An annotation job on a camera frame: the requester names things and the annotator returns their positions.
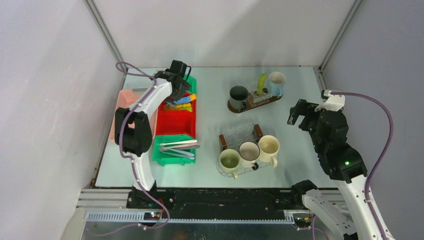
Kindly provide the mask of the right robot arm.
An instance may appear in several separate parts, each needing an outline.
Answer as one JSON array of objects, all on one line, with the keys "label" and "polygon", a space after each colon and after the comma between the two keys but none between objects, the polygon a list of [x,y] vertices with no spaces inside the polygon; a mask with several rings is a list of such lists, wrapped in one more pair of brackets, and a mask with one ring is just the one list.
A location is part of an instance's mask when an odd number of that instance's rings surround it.
[{"label": "right robot arm", "polygon": [[291,204],[312,211],[343,240],[392,240],[394,237],[379,209],[372,205],[371,190],[365,187],[368,179],[365,163],[360,153],[347,143],[349,127],[341,109],[299,99],[290,108],[287,123],[294,125],[299,116],[304,119],[298,127],[309,133],[319,164],[339,189],[351,218],[329,203],[310,180],[291,187]]}]

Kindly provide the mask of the light blue mug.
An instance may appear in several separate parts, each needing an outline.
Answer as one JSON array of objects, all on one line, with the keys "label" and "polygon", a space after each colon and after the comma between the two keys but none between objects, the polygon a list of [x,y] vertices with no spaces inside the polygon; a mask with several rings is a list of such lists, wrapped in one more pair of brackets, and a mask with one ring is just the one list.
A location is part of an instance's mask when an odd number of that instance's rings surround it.
[{"label": "light blue mug", "polygon": [[273,97],[281,98],[283,96],[285,83],[287,82],[286,76],[282,72],[274,71],[268,76],[268,79],[268,92]]}]

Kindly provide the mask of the clear textured oval tray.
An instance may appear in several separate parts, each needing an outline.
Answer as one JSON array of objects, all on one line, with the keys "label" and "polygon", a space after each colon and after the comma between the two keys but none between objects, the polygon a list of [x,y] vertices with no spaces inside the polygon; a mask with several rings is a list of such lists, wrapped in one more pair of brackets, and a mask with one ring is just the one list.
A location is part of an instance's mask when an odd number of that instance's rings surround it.
[{"label": "clear textured oval tray", "polygon": [[244,159],[241,158],[238,151],[234,149],[226,149],[220,153],[218,159],[216,160],[215,166],[217,171],[222,176],[227,178],[234,178],[235,180],[237,180],[240,175],[243,175],[245,173],[257,171],[260,168],[266,166],[272,166],[273,168],[275,168],[278,165],[278,160],[275,156],[271,157],[270,162],[257,160],[251,166],[243,166],[243,161]]}]

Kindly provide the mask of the clear holder with brown ends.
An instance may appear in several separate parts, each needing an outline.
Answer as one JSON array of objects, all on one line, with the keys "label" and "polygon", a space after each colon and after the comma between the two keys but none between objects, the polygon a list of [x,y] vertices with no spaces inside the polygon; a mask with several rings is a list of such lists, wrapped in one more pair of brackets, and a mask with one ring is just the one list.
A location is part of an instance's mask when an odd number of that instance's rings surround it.
[{"label": "clear holder with brown ends", "polygon": [[228,128],[218,136],[219,150],[221,152],[226,149],[233,149],[237,151],[242,143],[258,143],[263,136],[264,133],[259,124],[249,124]]}]

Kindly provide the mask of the black mug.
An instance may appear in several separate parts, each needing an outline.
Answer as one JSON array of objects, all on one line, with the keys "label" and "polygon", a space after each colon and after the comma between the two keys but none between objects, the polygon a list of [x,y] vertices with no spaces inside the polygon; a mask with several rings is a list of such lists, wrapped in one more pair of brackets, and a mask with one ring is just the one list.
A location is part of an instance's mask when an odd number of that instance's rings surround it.
[{"label": "black mug", "polygon": [[229,92],[230,106],[237,111],[243,111],[247,108],[248,90],[241,85],[234,86]]}]

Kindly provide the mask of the clear acrylic holder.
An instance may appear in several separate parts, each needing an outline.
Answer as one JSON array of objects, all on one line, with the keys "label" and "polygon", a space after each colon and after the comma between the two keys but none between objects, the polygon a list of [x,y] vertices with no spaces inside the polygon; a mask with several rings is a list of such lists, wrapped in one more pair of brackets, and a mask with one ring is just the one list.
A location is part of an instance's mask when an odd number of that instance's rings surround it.
[{"label": "clear acrylic holder", "polygon": [[257,95],[256,90],[252,90],[248,94],[247,101],[252,108],[265,105],[271,101],[272,95],[268,92],[266,87],[262,90],[262,95]]}]

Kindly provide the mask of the green mug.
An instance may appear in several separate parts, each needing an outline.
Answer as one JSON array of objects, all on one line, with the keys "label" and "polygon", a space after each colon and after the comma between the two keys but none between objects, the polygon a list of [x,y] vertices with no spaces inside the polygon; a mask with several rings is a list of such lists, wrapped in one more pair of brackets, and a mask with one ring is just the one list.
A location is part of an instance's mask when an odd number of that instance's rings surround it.
[{"label": "green mug", "polygon": [[220,169],[225,174],[230,174],[235,180],[239,178],[237,167],[241,162],[239,153],[234,149],[225,149],[219,155]]}]

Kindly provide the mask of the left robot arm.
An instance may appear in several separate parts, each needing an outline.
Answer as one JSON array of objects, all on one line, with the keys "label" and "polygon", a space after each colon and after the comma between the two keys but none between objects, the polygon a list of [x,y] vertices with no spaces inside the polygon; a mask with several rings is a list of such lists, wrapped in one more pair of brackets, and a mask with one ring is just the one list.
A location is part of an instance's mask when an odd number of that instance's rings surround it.
[{"label": "left robot arm", "polygon": [[145,208],[153,208],[158,202],[158,194],[152,191],[156,180],[150,167],[149,150],[153,143],[151,119],[163,102],[176,106],[191,85],[188,78],[192,67],[180,60],[173,60],[170,67],[149,75],[132,66],[136,77],[150,80],[150,87],[142,96],[127,108],[115,111],[115,143],[123,158],[130,159],[134,177],[134,187],[142,192],[138,201]]}]

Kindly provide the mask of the red plastic bin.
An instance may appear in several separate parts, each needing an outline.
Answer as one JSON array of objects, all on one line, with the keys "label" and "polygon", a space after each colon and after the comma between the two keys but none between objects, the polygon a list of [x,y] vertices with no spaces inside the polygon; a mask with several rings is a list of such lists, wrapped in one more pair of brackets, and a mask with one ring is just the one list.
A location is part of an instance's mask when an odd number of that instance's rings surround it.
[{"label": "red plastic bin", "polygon": [[188,135],[196,137],[196,100],[191,101],[192,112],[186,110],[165,111],[164,106],[169,105],[164,101],[157,110],[156,135]]}]

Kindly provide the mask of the cream mug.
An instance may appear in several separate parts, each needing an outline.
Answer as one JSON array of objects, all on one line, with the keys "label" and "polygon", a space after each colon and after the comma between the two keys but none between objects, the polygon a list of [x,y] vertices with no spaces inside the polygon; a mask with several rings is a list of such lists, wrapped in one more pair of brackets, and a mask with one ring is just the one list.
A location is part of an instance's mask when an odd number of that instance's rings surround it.
[{"label": "cream mug", "polygon": [[280,142],[272,135],[264,135],[258,142],[260,154],[258,159],[265,163],[270,163],[273,168],[278,165],[278,154],[280,151]]}]

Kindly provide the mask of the white ribbed mug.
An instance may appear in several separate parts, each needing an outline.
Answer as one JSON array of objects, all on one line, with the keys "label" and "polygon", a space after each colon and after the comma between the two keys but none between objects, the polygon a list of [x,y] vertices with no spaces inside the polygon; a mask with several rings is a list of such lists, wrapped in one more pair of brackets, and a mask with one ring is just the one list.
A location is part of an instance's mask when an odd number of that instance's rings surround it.
[{"label": "white ribbed mug", "polygon": [[260,147],[253,141],[243,142],[238,149],[240,155],[240,165],[244,168],[251,168],[256,171],[259,168],[257,160],[259,159]]}]

